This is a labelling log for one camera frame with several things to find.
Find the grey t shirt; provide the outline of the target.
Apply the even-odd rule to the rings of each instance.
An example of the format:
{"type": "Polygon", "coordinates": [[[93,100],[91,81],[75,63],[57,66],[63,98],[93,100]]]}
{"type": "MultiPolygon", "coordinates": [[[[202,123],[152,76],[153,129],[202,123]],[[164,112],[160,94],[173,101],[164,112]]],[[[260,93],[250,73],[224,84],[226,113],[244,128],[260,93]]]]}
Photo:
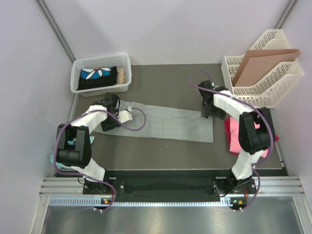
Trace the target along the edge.
{"type": "Polygon", "coordinates": [[[124,110],[127,107],[139,108],[146,114],[147,121],[141,130],[134,132],[118,127],[103,132],[102,128],[98,126],[94,131],[124,137],[175,139],[204,143],[214,141],[213,119],[202,117],[201,112],[122,100],[121,109],[124,110]]]}

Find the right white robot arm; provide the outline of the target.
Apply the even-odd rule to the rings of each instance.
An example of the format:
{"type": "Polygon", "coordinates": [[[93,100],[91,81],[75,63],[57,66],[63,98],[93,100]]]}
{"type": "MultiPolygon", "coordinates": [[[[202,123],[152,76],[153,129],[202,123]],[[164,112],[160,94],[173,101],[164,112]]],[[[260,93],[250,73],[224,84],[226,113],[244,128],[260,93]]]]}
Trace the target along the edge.
{"type": "Polygon", "coordinates": [[[227,181],[233,193],[245,188],[245,179],[253,174],[256,165],[265,150],[275,141],[271,112],[268,108],[254,108],[238,100],[225,87],[214,87],[211,81],[203,81],[198,89],[203,98],[201,115],[209,118],[224,119],[230,115],[238,121],[238,142],[241,152],[231,168],[231,178],[227,181]]]}

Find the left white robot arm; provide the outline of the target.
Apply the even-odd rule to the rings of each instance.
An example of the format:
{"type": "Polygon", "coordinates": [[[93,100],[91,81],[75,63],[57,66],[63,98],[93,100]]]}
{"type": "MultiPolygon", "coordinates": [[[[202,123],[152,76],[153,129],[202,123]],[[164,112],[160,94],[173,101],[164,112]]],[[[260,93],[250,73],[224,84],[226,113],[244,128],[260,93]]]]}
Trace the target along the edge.
{"type": "Polygon", "coordinates": [[[90,133],[100,126],[107,132],[120,126],[115,120],[119,116],[120,98],[107,93],[104,99],[93,102],[82,118],[69,124],[57,143],[55,162],[88,176],[99,193],[109,191],[111,182],[105,178],[105,169],[92,159],[90,133]]]}

